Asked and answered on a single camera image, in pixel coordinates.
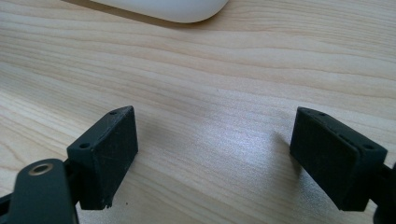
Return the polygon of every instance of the black plastic block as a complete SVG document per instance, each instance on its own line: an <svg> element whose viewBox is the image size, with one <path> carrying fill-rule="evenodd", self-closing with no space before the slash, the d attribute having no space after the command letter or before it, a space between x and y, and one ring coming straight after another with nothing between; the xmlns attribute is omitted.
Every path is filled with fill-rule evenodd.
<svg viewBox="0 0 396 224"><path fill-rule="evenodd" d="M72 169L81 173L82 209L111 206L137 151L132 106L107 113L67 148Z"/></svg>
<svg viewBox="0 0 396 224"><path fill-rule="evenodd" d="M299 107L290 154L340 210L364 211L387 151L329 115Z"/></svg>

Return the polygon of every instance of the wooden table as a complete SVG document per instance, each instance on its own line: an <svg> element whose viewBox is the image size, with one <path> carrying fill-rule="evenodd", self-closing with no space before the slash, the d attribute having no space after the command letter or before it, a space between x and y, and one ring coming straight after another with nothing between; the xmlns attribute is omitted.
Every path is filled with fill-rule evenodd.
<svg viewBox="0 0 396 224"><path fill-rule="evenodd" d="M133 105L140 151L113 207L81 223L372 223L290 157L297 106L396 161L393 0L230 0L177 24L86 0L0 2L0 195Z"/></svg>

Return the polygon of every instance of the wood grain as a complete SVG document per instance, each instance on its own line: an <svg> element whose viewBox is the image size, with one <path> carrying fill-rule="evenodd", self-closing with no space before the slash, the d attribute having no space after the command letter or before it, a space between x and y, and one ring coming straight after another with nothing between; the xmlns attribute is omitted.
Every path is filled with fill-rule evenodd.
<svg viewBox="0 0 396 224"><path fill-rule="evenodd" d="M289 154L297 106L396 161L396 3L230 0L177 24L87 1L0 2L0 195L107 111L133 105L139 154L81 223L372 223L338 211Z"/></svg>

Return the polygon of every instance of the black 3d-printed part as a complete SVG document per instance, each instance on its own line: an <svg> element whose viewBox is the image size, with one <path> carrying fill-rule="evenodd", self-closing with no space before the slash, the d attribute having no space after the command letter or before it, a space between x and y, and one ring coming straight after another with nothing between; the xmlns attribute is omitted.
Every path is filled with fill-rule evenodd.
<svg viewBox="0 0 396 224"><path fill-rule="evenodd" d="M81 173L82 209L111 206L137 151L132 106L107 113L67 148L70 166Z"/></svg>
<svg viewBox="0 0 396 224"><path fill-rule="evenodd" d="M374 215L374 224L396 223L396 163L393 169L383 165L373 182L375 187L371 199L378 205Z"/></svg>
<svg viewBox="0 0 396 224"><path fill-rule="evenodd" d="M12 194L8 194L0 198L0 224L7 224L11 195Z"/></svg>
<svg viewBox="0 0 396 224"><path fill-rule="evenodd" d="M37 161L18 173L7 219L10 224L78 223L62 161Z"/></svg>
<svg viewBox="0 0 396 224"><path fill-rule="evenodd" d="M364 211L387 151L329 115L299 107L290 154L340 210Z"/></svg>

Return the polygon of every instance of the white object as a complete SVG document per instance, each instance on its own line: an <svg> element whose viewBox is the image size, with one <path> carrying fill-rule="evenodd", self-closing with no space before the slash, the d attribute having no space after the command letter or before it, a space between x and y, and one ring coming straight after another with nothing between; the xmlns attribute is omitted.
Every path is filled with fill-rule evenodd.
<svg viewBox="0 0 396 224"><path fill-rule="evenodd" d="M92 0L166 21L203 21L218 13L228 0Z"/></svg>

